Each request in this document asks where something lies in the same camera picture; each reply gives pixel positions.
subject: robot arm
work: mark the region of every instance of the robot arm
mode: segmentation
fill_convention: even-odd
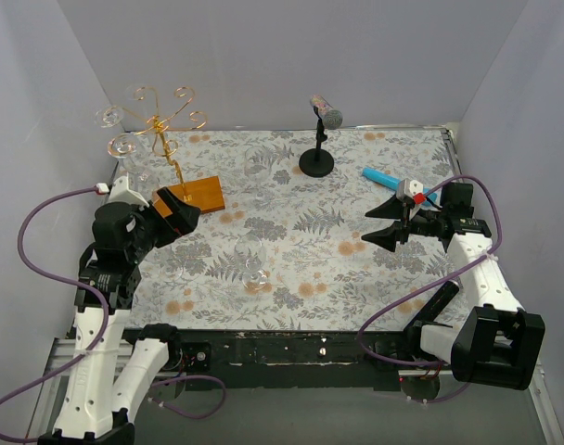
[[[399,219],[392,226],[363,235],[389,251],[410,235],[436,236],[461,269],[492,247],[491,232],[473,218],[471,184],[450,183],[441,195],[439,210],[421,210],[422,184],[402,181],[389,201],[366,216]],[[460,275],[470,309],[461,329],[417,322],[411,327],[417,349],[451,364],[457,380],[525,389],[545,333],[542,317],[523,310],[513,296],[492,255]]]
[[[108,203],[95,213],[95,242],[81,258],[79,281],[102,292],[109,304],[109,324],[100,343],[86,351],[104,314],[93,295],[78,290],[74,356],[86,356],[71,368],[54,429],[40,437],[39,444],[134,443],[135,415],[154,377],[160,369],[173,369],[181,361],[177,329],[167,324],[147,325],[132,358],[113,383],[123,329],[141,280],[139,263],[153,248],[190,234],[198,225],[199,209],[180,201],[167,188],[157,194],[167,214],[130,191],[127,178],[118,178]]]

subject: floral tablecloth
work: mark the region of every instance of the floral tablecloth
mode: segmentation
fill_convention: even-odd
[[[380,308],[452,270],[436,239],[411,236],[395,253],[360,240],[391,223],[365,218],[392,192],[366,180],[363,168],[437,184],[453,174],[438,130],[329,132],[324,147],[336,164],[321,179],[298,166],[301,153],[314,146],[314,131],[169,136],[181,145],[174,157],[186,181],[220,177],[226,210],[202,215],[192,235],[173,243],[168,263],[183,267],[181,278],[160,279],[158,257],[148,255],[129,327],[162,322],[189,329],[355,330]],[[134,161],[161,186],[175,184],[174,169],[141,137],[144,149]],[[262,204],[243,175],[249,146],[267,146],[274,157]],[[235,242],[246,233],[267,248],[270,282],[259,292],[241,284],[233,258]],[[429,297],[402,304],[371,329],[402,329]],[[461,324],[467,314],[461,293],[440,321]]]

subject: blue marker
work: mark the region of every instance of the blue marker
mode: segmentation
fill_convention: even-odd
[[[397,191],[397,186],[400,184],[400,180],[394,178],[393,176],[389,176],[388,174],[378,172],[377,170],[373,169],[364,169],[363,176],[366,179],[370,179],[371,181],[375,181],[378,184],[385,185],[387,188],[390,188],[393,191]],[[427,193],[430,189],[425,188],[424,193]],[[429,198],[432,199],[433,202],[437,202],[437,194],[431,193]],[[425,201],[423,206],[429,206],[429,202]]]

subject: microphone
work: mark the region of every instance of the microphone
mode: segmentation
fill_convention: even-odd
[[[319,113],[324,127],[328,130],[336,130],[341,126],[343,117],[340,111],[331,107],[322,96],[312,95],[309,102],[311,102],[311,107],[317,108],[317,113]]]

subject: wooden base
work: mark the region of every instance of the wooden base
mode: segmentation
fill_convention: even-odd
[[[223,191],[220,187],[220,180],[218,176],[211,178],[198,179],[186,183],[187,195],[185,195],[183,187],[180,184],[169,185],[176,197],[184,201],[190,206],[199,207],[202,213],[210,213],[213,211],[224,210],[224,197]],[[162,217],[169,216],[171,211],[162,202],[158,196],[155,196],[154,208],[162,215]]]

